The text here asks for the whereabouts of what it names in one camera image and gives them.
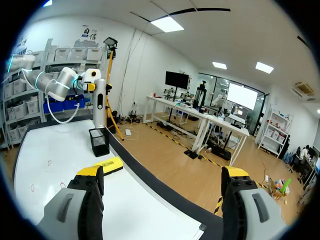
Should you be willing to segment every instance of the air conditioner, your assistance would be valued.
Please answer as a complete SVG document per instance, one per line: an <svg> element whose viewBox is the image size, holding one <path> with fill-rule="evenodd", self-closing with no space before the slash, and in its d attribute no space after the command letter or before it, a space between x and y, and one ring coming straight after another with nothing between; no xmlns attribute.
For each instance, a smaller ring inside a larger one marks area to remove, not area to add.
<svg viewBox="0 0 320 240"><path fill-rule="evenodd" d="M301 81L297 82L291 89L291 91L302 101L312 102L316 100L312 88L308 84L303 83Z"/></svg>

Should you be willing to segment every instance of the wooden floor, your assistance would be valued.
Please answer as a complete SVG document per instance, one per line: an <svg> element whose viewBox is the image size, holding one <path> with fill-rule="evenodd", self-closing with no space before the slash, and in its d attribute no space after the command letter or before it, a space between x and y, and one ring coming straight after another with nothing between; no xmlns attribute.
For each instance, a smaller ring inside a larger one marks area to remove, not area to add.
<svg viewBox="0 0 320 240"><path fill-rule="evenodd" d="M198 122L189 120L187 124L183 125L183 128L197 131L197 125ZM126 128L131 130L132 136L126 137L125 141L120 142L145 168L186 199L212 213L214 212L221 196L220 167L204 159L202 161L198 158L191 159L184 154L186 150L184 147L174 143L146 124L133 123L119 126L123 133ZM152 126L172 137L170 132L159 128L156 123L152 123ZM179 135L176 138L180 138L177 141L188 147L193 144L193 140L189 136ZM9 152L2 151L5 155L6 170L10 178L17 150L18 147ZM204 150L201 154L222 166L229 164L228 161ZM291 178L290 194L277 200L277 203L282 208L282 217L287 224L291 224L295 220L298 215L297 202L303 194L303 189L297 180L296 173L290 173L282 160L258 150L254 138L250 136L233 166L244 169L252 180L259 183L264 180L265 174L273 180ZM217 215L222 217L221 209Z"/></svg>

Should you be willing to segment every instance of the yellow sponge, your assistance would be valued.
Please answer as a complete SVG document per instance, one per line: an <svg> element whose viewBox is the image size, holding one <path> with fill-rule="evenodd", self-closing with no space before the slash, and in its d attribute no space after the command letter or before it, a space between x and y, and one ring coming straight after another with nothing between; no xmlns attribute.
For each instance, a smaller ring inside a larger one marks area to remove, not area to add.
<svg viewBox="0 0 320 240"><path fill-rule="evenodd" d="M119 171L124 168L124 163L118 156L112 157L106 161L101 161L94 166L102 166L103 167L103 175L112 174L116 171Z"/></svg>

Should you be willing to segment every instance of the computer screen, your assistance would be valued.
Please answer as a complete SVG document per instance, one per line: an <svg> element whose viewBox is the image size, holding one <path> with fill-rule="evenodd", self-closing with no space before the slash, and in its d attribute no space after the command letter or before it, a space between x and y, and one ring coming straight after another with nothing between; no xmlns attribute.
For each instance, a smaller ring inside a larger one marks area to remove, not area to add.
<svg viewBox="0 0 320 240"><path fill-rule="evenodd" d="M258 93L248 88L230 83L227 100L253 110L256 105Z"/></svg>
<svg viewBox="0 0 320 240"><path fill-rule="evenodd" d="M189 75L167 71L165 74L165 84L181 89L188 89Z"/></svg>

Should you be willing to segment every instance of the projector screen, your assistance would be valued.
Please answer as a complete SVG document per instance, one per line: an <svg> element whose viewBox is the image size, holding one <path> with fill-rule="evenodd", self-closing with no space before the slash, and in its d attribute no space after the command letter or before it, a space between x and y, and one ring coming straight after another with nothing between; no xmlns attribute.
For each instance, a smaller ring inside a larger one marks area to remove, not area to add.
<svg viewBox="0 0 320 240"><path fill-rule="evenodd" d="M256 91L230 83L226 99L253 110L256 105L257 96L258 93Z"/></svg>

